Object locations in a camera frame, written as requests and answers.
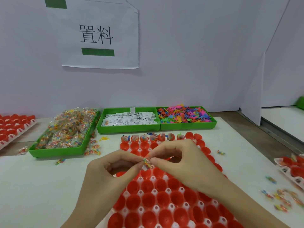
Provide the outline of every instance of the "green stripe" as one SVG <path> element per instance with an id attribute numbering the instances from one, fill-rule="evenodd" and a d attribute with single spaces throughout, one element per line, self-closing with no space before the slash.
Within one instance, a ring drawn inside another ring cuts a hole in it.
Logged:
<path id="1" fill-rule="evenodd" d="M 114 57 L 113 49 L 91 49 L 91 48 L 81 48 L 82 55 L 93 55 L 93 56 L 111 56 Z"/>
<path id="2" fill-rule="evenodd" d="M 44 0 L 49 8 L 67 9 L 65 0 Z"/>

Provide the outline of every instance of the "white paper sign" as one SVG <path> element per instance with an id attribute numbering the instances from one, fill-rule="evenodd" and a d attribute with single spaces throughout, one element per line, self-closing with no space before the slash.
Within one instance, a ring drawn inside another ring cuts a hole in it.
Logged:
<path id="1" fill-rule="evenodd" d="M 62 66 L 139 68 L 137 9 L 128 3 L 65 1 L 66 9 L 47 7 Z"/>

